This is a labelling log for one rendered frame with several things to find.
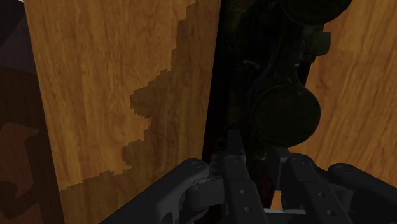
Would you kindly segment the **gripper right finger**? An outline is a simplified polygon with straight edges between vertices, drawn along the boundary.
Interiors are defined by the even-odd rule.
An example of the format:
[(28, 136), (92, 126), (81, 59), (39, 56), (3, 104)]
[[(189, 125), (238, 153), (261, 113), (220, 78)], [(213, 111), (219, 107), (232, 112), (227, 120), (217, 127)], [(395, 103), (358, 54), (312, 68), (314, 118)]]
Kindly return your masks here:
[(397, 188), (346, 163), (327, 170), (307, 155), (274, 148), (274, 187), (297, 224), (397, 224)]

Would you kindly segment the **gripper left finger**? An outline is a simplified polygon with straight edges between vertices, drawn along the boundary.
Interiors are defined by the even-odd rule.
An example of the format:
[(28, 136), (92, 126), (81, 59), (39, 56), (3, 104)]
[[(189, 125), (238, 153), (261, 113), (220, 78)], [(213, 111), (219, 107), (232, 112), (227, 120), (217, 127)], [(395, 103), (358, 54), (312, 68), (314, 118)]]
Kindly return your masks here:
[(226, 149), (213, 153), (210, 164), (185, 160), (101, 224), (196, 224), (218, 204), (224, 211), (217, 224), (268, 224), (247, 171), (240, 130), (228, 130), (226, 140)]

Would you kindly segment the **dark object with round discs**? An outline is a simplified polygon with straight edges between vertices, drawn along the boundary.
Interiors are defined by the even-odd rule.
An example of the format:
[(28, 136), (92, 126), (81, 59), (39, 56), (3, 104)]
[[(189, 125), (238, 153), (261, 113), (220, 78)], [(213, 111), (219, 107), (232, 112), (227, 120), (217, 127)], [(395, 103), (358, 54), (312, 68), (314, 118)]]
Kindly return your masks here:
[(328, 53), (326, 23), (352, 0), (221, 0), (202, 157), (241, 131), (246, 163), (264, 207), (275, 183), (265, 165), (272, 148), (313, 135), (321, 107), (306, 87), (315, 59)]

